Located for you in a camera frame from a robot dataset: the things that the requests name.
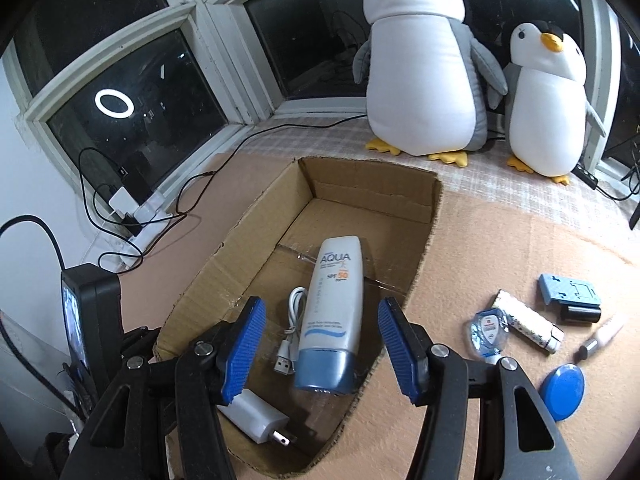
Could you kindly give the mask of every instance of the penguin wing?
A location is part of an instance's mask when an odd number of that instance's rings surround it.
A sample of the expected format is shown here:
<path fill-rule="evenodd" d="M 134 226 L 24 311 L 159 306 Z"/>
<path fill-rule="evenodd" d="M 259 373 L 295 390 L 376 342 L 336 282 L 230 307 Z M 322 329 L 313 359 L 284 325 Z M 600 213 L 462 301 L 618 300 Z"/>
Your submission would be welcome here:
<path fill-rule="evenodd" d="M 369 63 L 371 61 L 371 39 L 365 41 L 353 56 L 351 70 L 353 81 L 356 84 L 362 83 L 363 79 L 369 75 Z"/>
<path fill-rule="evenodd" d="M 520 75 L 520 66 L 509 63 L 502 70 L 504 74 L 504 78 L 507 81 L 508 91 L 514 93 L 516 91 L 516 86 L 518 85 L 518 76 Z M 486 98 L 489 103 L 489 108 L 491 110 L 495 110 L 500 102 L 502 101 L 503 95 L 501 95 L 495 88 L 492 86 L 488 86 L 486 89 Z"/>
<path fill-rule="evenodd" d="M 507 80 L 504 78 L 500 63 L 491 51 L 471 35 L 471 59 L 478 67 L 478 72 L 489 83 L 489 86 L 500 95 L 507 95 Z"/>
<path fill-rule="evenodd" d="M 594 110 L 593 106 L 591 106 L 591 103 L 587 99 L 585 99 L 585 102 L 586 102 L 586 108 L 587 108 L 587 122 L 593 128 L 598 129 L 601 137 L 606 137 L 607 132 L 604 128 L 604 124 L 602 124 L 602 121 L 598 116 L 598 113 L 596 112 L 596 110 Z"/>

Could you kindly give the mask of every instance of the small display screen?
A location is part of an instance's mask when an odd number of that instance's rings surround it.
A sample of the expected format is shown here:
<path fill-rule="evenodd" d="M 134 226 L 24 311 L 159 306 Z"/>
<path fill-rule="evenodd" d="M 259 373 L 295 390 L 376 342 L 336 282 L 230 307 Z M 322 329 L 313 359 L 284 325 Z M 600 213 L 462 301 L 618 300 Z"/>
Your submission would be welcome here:
<path fill-rule="evenodd" d="M 87 370 L 89 363 L 86 360 L 84 351 L 84 338 L 82 337 L 82 327 L 80 326 L 80 312 L 78 309 L 78 298 L 68 286 L 62 284 L 62 302 L 65 311 L 66 339 L 69 346 L 76 353 Z"/>

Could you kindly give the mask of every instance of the white penguin belly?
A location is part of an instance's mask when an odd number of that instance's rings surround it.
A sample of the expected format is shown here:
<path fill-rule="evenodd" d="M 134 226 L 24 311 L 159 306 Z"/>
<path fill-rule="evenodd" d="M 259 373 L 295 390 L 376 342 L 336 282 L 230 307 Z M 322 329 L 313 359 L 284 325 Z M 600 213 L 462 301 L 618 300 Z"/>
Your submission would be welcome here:
<path fill-rule="evenodd" d="M 582 153 L 585 105 L 579 83 L 521 69 L 509 126 L 513 154 L 539 174 L 569 173 Z"/>
<path fill-rule="evenodd" d="M 373 24 L 367 115 L 380 139 L 411 155 L 468 145 L 476 108 L 446 18 L 408 14 Z"/>

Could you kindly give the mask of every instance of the cardboard box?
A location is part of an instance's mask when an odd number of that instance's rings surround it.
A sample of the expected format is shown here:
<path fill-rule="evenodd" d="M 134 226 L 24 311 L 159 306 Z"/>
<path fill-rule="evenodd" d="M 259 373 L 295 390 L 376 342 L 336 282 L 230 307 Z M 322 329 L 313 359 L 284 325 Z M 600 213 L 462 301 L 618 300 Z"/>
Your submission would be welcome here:
<path fill-rule="evenodd" d="M 364 307 L 358 368 L 362 377 L 382 352 L 380 299 L 408 294 L 440 203 L 435 174 L 387 162 L 302 158 L 289 164 L 231 229 L 186 289 L 162 327 L 159 359 L 180 355 L 221 319 L 233 321 L 249 296 L 267 307 L 267 327 L 246 387 L 290 417 L 293 447 L 254 444 L 220 416 L 229 451 L 268 476 L 300 474 L 336 442 L 363 386 L 350 396 L 296 390 L 273 370 L 288 328 L 287 298 L 308 286 L 326 238 L 357 235 L 364 260 Z"/>

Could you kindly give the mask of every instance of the blue wave graphic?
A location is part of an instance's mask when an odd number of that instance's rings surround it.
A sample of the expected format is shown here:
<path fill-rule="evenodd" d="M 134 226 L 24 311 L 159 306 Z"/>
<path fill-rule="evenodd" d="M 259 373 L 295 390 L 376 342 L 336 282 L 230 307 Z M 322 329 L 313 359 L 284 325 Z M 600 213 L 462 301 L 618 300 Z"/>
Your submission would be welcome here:
<path fill-rule="evenodd" d="M 331 337 L 343 337 L 346 332 L 331 332 L 330 330 L 325 330 L 324 328 L 312 328 L 305 332 L 305 337 L 309 334 L 322 334 L 322 335 L 330 335 Z"/>

